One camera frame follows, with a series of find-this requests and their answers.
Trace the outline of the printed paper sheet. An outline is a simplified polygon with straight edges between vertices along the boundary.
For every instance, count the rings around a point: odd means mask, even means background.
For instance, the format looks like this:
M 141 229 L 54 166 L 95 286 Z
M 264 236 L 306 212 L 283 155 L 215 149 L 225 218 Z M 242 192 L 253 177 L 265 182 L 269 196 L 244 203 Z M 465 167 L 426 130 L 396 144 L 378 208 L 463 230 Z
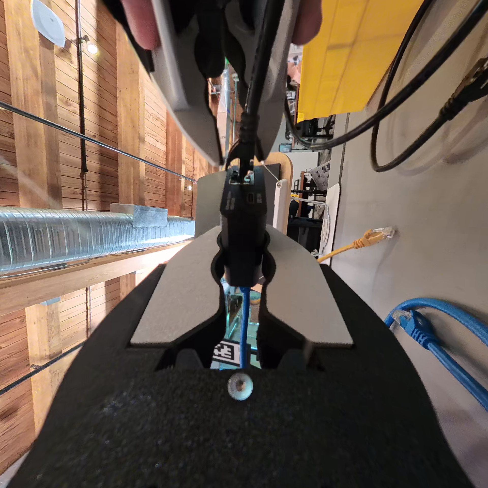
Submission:
M 326 191 L 330 174 L 330 161 L 322 163 L 315 168 L 311 168 L 309 172 L 316 188 L 320 191 Z

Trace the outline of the silver ventilation duct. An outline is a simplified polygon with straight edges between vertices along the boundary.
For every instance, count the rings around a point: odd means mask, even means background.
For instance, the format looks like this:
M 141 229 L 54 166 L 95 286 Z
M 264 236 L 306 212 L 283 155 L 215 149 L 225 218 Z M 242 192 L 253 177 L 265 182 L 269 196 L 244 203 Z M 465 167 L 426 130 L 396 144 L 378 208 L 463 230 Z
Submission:
M 173 245 L 195 221 L 145 205 L 110 211 L 1 208 L 1 275 Z

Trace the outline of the yellow plastic bin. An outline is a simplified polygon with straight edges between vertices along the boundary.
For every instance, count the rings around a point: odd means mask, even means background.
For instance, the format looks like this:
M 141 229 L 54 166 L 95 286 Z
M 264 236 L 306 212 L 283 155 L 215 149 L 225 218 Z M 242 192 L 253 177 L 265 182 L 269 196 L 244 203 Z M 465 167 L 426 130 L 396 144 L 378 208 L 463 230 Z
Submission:
M 303 48 L 296 122 L 359 112 L 369 102 L 422 1 L 322 1 Z

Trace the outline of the white bar bracket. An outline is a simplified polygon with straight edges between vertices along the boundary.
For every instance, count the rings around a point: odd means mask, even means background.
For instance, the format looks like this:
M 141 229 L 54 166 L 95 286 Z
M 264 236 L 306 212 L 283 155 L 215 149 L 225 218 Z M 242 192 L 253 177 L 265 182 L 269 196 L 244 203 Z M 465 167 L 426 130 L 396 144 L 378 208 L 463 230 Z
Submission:
M 274 193 L 272 227 L 281 231 L 284 235 L 287 234 L 290 201 L 289 181 L 287 179 L 278 180 Z

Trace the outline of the black ethernet adapter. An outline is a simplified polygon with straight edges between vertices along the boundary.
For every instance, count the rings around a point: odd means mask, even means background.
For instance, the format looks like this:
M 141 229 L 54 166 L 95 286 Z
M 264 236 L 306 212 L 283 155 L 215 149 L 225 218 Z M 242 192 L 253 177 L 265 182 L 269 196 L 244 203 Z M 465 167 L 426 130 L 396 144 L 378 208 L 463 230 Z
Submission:
M 220 205 L 224 275 L 231 286 L 252 287 L 259 280 L 265 246 L 267 201 L 264 170 L 240 180 L 239 167 L 226 172 Z

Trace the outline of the white ceiling access point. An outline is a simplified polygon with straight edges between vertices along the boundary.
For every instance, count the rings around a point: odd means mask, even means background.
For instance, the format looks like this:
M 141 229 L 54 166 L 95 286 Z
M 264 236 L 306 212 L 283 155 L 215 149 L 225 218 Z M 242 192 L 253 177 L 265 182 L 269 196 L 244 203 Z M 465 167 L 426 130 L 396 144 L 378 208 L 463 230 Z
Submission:
M 34 28 L 54 45 L 64 48 L 65 29 L 61 19 L 42 1 L 31 1 Z

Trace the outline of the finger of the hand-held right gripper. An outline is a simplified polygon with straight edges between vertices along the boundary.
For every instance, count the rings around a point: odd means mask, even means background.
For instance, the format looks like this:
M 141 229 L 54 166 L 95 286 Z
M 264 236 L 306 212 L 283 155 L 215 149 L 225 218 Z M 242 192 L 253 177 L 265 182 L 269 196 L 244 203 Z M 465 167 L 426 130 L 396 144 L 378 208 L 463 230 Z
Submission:
M 237 73 L 240 105 L 244 107 L 251 81 L 255 53 L 264 23 L 267 1 L 230 1 L 229 33 L 233 37 L 229 64 Z M 300 1 L 284 1 L 277 28 L 259 107 L 257 135 L 260 156 L 266 159 L 277 137 L 284 112 L 287 58 Z
M 160 45 L 152 54 L 150 78 L 182 134 L 213 166 L 223 164 L 216 119 L 208 100 L 208 82 L 195 59 L 199 32 L 196 15 L 181 33 L 170 10 L 170 1 L 152 1 Z

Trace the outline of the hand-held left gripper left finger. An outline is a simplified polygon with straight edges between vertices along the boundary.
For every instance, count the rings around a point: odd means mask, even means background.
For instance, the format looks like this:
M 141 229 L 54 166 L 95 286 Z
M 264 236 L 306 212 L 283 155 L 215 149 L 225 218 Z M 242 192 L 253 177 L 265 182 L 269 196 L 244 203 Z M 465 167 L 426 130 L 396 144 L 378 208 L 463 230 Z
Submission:
M 208 230 L 178 251 L 162 275 L 131 338 L 133 346 L 176 346 L 203 333 L 216 345 L 226 313 L 221 227 Z

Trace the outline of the black ceiling pipe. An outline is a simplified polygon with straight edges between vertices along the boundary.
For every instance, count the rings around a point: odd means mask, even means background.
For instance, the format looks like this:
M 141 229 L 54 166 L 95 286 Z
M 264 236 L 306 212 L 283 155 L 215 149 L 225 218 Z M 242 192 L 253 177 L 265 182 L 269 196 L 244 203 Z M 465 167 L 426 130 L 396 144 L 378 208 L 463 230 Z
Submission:
M 84 85 L 83 85 L 83 53 L 82 53 L 83 40 L 82 40 L 81 1 L 75 1 L 75 24 L 76 24 L 77 68 L 78 68 L 79 129 L 82 135 L 86 135 Z M 81 147 L 81 175 L 82 177 L 84 177 L 88 173 L 85 139 L 80 140 L 80 147 Z

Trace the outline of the wood-edged black board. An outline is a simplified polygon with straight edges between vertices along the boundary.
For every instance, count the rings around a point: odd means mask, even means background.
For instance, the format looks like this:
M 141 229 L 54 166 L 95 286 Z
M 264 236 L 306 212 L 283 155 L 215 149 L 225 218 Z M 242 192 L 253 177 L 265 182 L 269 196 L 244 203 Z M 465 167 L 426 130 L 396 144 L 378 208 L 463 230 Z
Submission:
M 272 225 L 275 186 L 278 180 L 287 179 L 291 192 L 293 165 L 285 153 L 271 153 L 261 168 L 264 169 L 267 214 L 266 223 Z M 220 205 L 226 174 L 224 171 L 203 176 L 197 181 L 195 234 L 197 238 L 220 225 Z

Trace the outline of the person's right hand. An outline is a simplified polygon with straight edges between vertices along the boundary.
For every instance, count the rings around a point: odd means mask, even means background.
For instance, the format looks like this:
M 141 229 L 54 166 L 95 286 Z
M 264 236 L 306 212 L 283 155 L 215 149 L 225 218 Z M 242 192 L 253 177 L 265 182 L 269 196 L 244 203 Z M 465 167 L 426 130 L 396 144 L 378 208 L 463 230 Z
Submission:
M 160 45 L 157 23 L 151 1 L 122 1 L 130 30 L 145 50 Z M 320 31 L 322 23 L 321 1 L 300 1 L 291 42 L 301 46 L 309 43 Z

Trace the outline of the black white tag sign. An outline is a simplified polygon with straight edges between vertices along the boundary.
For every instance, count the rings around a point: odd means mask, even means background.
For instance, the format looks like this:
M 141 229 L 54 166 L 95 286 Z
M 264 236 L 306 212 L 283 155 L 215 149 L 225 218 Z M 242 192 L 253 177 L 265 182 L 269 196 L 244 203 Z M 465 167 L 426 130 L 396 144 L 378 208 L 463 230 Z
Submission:
M 247 367 L 261 368 L 257 348 L 247 344 Z M 211 369 L 240 369 L 240 343 L 234 340 L 222 340 L 214 347 Z

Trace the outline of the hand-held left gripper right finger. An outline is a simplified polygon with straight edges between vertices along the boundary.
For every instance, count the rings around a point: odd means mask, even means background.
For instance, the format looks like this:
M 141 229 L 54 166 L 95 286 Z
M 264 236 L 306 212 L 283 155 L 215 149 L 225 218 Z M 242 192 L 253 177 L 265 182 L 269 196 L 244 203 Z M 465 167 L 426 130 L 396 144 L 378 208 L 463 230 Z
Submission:
M 260 304 L 260 346 L 350 348 L 353 339 L 316 259 L 266 226 Z

